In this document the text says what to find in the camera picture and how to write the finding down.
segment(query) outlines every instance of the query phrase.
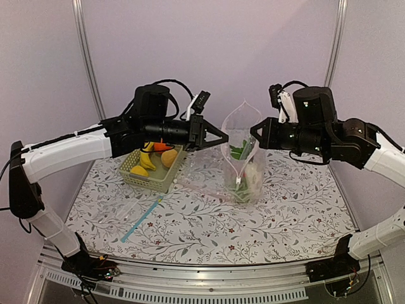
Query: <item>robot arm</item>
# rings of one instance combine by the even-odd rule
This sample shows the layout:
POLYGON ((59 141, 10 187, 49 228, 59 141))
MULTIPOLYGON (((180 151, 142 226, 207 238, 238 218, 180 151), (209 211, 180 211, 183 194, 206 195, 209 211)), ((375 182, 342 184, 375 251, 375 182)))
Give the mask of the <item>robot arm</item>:
MULTIPOLYGON (((268 117, 251 128, 260 148, 318 155, 323 159, 320 165, 340 160, 405 187, 403 149, 376 125, 357 118, 337 120, 329 88, 305 87, 293 93, 294 102, 281 85, 272 85, 269 92, 280 116, 268 117)), ((319 281, 350 274, 351 269, 359 270, 358 260, 404 237, 405 207, 363 232, 342 237, 333 258, 307 264, 309 278, 319 281)))
POLYGON ((64 257, 62 269, 90 280, 110 280, 119 274, 116 264, 105 258, 92 258, 84 242, 73 233, 41 199, 38 182, 57 171, 100 158, 118 157, 144 147, 148 141, 183 145, 195 151, 228 141, 228 136, 200 115, 209 93, 202 91, 193 100, 194 113, 187 121, 175 120, 178 105, 169 88, 162 85, 138 87, 134 99, 118 117, 67 134, 51 141, 11 147, 9 203, 11 212, 30 222, 64 257), (177 109, 166 116, 168 101, 177 109), (217 136, 206 141, 206 134, 217 136))

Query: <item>green plastic basket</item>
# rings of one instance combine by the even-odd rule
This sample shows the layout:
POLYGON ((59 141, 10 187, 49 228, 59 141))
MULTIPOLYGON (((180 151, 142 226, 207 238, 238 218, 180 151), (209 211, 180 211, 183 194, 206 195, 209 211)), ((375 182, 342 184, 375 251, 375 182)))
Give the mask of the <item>green plastic basket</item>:
POLYGON ((186 155, 183 146, 176 146, 175 150, 178 154, 170 168, 166 168, 162 164, 160 160, 161 155, 159 153, 151 153, 150 158, 152 163, 156 166, 156 171, 148 170, 149 177, 130 173, 134 166, 139 165, 140 151, 135 150, 130 153, 119 168, 124 182, 131 186, 139 186, 166 193, 186 155))

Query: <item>wall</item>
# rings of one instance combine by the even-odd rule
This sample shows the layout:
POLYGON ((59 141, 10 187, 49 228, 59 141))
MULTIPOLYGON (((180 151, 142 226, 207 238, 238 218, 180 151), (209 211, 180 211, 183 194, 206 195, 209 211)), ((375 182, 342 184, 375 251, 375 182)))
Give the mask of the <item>wall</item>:
MULTIPOLYGON (((2 1, 0 5, 0 164, 13 141, 37 143, 98 121, 78 45, 72 2, 2 1)), ((87 165, 41 182, 44 199, 67 216, 87 165)), ((0 183, 8 206, 8 175, 0 183)), ((0 301, 21 304, 42 248, 10 212, 0 213, 0 301)))
MULTIPOLYGON (((271 84, 322 85, 337 1, 84 1, 92 61, 107 116, 118 115, 137 86, 163 78, 209 91, 213 124, 246 98, 275 114, 271 84)), ((182 109, 189 100, 171 85, 182 109)))
MULTIPOLYGON (((344 36, 332 83, 341 120, 358 117, 405 143, 405 3, 349 1, 344 36)), ((362 229, 404 205, 405 190, 371 172, 334 163, 362 229)), ((398 303, 405 298, 405 243, 382 250, 398 303)))

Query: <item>fruit basket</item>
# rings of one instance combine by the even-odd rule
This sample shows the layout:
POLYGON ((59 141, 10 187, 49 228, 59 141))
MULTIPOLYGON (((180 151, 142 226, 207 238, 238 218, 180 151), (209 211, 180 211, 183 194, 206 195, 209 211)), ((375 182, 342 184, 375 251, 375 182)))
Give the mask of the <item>fruit basket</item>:
POLYGON ((175 146, 177 156, 170 168, 166 168, 161 162, 161 155, 158 152, 150 153, 151 162, 156 166, 156 170, 148 170, 149 177, 130 173, 131 169, 140 164, 140 150, 130 153, 121 164, 119 172, 123 180, 131 186, 139 186, 158 192, 166 193, 173 182, 182 161, 186 156, 183 146, 175 146))

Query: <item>table surface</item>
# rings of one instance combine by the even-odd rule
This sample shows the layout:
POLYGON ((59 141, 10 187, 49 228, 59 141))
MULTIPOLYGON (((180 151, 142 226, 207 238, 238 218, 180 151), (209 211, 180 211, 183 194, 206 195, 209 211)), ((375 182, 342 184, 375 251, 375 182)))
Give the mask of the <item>table surface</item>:
POLYGON ((262 198, 238 204, 221 191, 220 156, 218 148, 189 154, 167 194, 124 183, 118 167, 125 156, 98 160, 66 224, 93 252, 204 265, 327 257, 337 240, 354 230, 327 166, 266 151, 262 198), (121 242, 161 195, 159 205, 121 242))

